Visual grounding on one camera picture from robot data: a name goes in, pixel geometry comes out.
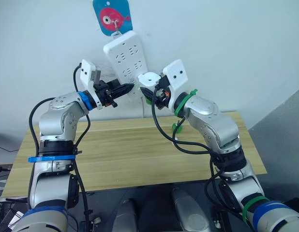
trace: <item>power strip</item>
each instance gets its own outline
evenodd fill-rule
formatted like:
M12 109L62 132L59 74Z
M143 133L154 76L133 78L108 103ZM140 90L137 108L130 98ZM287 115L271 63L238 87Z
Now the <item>power strip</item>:
M133 30L128 31L106 44L103 51L120 84L134 83L134 88L128 93L130 100L142 97L137 77L147 73L148 69L138 35Z

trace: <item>green object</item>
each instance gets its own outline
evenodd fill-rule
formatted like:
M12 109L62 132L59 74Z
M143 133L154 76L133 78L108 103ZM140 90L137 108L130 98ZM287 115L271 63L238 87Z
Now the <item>green object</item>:
M181 109L184 107L185 103L188 101L188 99L190 99L193 95L196 95L196 92L198 91L198 89L194 89L193 91L190 92L189 95L187 95L179 104L179 106L177 107L177 109L174 112L175 116L178 116L179 112L181 111Z
M178 126L178 123L177 123L177 122L173 123L173 124L172 124L172 131L175 131L175 128L176 128L177 126ZM180 125L180 127L178 128L176 134L177 134L177 133L181 133L182 129L183 129L183 126Z
M146 104L151 105L151 100L149 100L148 98L145 98L145 102Z
M250 201L248 201L244 208L243 208L243 211L242 211L242 219L243 221L245 222L245 224L247 225L247 222L246 222L246 214L247 214L247 210L256 202L260 201L260 200L268 200L268 198L264 197L264 196L258 196L258 197L255 197L253 199L251 199Z

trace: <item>white wall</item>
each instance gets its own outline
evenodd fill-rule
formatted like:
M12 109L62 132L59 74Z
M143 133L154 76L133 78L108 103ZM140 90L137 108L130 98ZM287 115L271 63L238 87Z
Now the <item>white wall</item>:
M223 111L240 111L248 128L299 89L299 0L130 0L130 10L149 70L182 59L191 87ZM91 0L0 0L0 138L8 147L21 143L38 101L74 90L82 58L112 78L102 50L109 41ZM90 117L142 116L141 102L118 103Z

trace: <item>electrical socket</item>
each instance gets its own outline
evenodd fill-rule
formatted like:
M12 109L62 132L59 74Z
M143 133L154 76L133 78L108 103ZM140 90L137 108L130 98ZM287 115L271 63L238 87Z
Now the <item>electrical socket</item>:
M138 35L130 30L103 47L120 84L134 83L128 93L130 100L142 97L138 76L147 73L147 65Z

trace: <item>pink fish illustration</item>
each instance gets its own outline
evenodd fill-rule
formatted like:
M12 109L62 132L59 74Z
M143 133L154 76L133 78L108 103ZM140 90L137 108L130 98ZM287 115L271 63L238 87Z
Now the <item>pink fish illustration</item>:
M130 21L130 17L123 17L120 12L114 8L106 7L100 11L99 14L100 22L107 30L116 30L115 22L117 28L120 28L124 21Z

